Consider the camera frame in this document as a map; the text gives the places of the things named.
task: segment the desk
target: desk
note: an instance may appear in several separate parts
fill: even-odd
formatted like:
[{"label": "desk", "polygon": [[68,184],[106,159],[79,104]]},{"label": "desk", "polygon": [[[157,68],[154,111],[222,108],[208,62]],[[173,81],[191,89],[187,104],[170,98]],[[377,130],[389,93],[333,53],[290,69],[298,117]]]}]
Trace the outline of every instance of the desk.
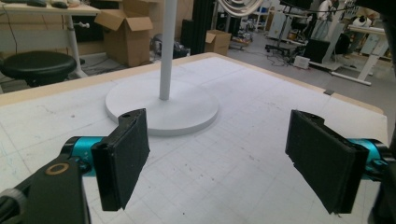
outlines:
[{"label": "desk", "polygon": [[[96,180],[85,177],[93,223],[366,223],[377,183],[361,181],[351,215],[329,215],[285,145],[292,109],[325,118],[344,137],[387,143],[380,110],[214,53],[173,62],[173,79],[213,94],[219,115],[198,133],[149,137],[125,211],[102,212]],[[106,94],[159,74],[156,63],[0,95],[0,191],[55,158],[68,138],[109,135],[116,125]]]},{"label": "desk", "polygon": [[360,32],[364,34],[375,34],[378,35],[379,39],[378,42],[375,45],[375,48],[373,51],[370,53],[370,56],[364,65],[364,67],[361,69],[361,72],[359,73],[359,76],[357,78],[354,77],[349,77],[340,73],[332,72],[333,75],[337,77],[343,77],[352,81],[359,82],[361,84],[370,86],[371,82],[366,81],[365,79],[369,75],[371,69],[373,66],[378,62],[379,57],[381,56],[381,52],[383,52],[385,49],[388,48],[388,41],[387,38],[385,37],[385,31],[382,28],[374,28],[374,27],[359,27],[359,26],[354,26],[354,25],[349,25],[349,29],[351,31],[355,32]]},{"label": "desk", "polygon": [[[86,5],[79,7],[70,7],[60,9],[47,5],[47,7],[30,7],[25,4],[5,4],[0,2],[0,12],[6,11],[7,14],[24,13],[24,14],[46,14],[46,15],[64,15],[67,20],[67,30],[46,30],[43,35],[42,30],[15,30],[18,50],[32,49],[54,49],[70,47],[73,51],[73,57],[78,64],[76,74],[79,77],[87,75],[81,70],[81,64],[78,56],[78,46],[72,16],[95,16],[100,10]],[[0,51],[15,50],[15,40],[11,32],[0,33]]]}]

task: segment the table surface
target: table surface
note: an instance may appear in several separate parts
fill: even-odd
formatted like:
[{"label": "table surface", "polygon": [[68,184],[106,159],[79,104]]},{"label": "table surface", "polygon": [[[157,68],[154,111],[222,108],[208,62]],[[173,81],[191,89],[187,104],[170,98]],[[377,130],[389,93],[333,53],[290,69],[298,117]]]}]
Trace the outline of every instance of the table surface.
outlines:
[{"label": "table surface", "polygon": [[[116,124],[106,94],[125,80],[159,78],[159,69],[0,95],[0,190],[55,158],[70,137],[109,135]],[[174,60],[172,78],[215,96],[217,119],[198,133],[150,136],[125,211],[103,212],[95,178],[84,177],[93,223],[367,223],[377,183],[361,181],[352,214],[329,215],[284,151],[292,109],[323,117],[344,137],[387,143],[379,109],[213,53]]]},{"label": "table surface", "polygon": [[55,14],[55,15],[79,15],[79,16],[95,16],[100,13],[101,10],[95,7],[87,5],[80,5],[78,7],[70,7],[68,9],[62,9],[52,7],[47,4],[47,7],[30,7],[26,4],[7,4],[0,2],[0,11],[6,10],[10,13],[36,13],[36,14]]}]

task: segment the white round base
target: white round base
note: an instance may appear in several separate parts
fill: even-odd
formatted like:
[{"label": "white round base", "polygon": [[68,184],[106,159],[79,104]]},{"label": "white round base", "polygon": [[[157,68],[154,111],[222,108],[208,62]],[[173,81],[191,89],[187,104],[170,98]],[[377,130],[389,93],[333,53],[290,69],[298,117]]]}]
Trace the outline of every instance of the white round base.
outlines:
[{"label": "white round base", "polygon": [[118,116],[146,108],[148,134],[176,136],[209,126],[219,111],[217,99],[194,85],[172,80],[169,100],[160,100],[160,80],[131,80],[113,88],[106,97],[106,111]]}]

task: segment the white desk leg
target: white desk leg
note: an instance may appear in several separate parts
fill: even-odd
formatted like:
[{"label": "white desk leg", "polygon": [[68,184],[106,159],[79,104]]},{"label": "white desk leg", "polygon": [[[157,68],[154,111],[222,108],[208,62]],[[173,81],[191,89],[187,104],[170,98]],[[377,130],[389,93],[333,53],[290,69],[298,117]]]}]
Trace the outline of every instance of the white desk leg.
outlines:
[{"label": "white desk leg", "polygon": [[76,59],[76,62],[77,62],[77,69],[76,69],[75,73],[79,77],[87,77],[87,74],[85,74],[82,71],[81,63],[79,62],[76,32],[75,32],[75,29],[74,29],[72,16],[68,15],[66,17],[67,17],[67,31],[69,33],[70,47],[72,48],[72,51],[73,51],[73,57]]},{"label": "white desk leg", "polygon": [[376,62],[378,62],[379,55],[382,51],[382,48],[388,47],[386,43],[387,43],[387,40],[386,40],[385,36],[381,35],[379,37],[378,43],[375,45],[375,48],[373,49],[372,53],[370,54],[369,59],[367,60],[363,69],[361,70],[361,73],[358,76],[359,80],[364,80],[367,78],[367,75],[369,75],[370,70],[373,68],[373,66],[376,64]]}]

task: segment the black stool seat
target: black stool seat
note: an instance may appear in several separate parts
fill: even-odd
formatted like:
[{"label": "black stool seat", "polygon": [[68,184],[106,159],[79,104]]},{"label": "black stool seat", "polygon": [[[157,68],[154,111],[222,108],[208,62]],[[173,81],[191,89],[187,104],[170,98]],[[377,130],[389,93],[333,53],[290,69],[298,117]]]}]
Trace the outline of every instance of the black stool seat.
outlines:
[{"label": "black stool seat", "polygon": [[69,55],[50,51],[31,51],[6,58],[1,72],[6,77],[24,79],[31,87],[64,81],[77,67]]}]

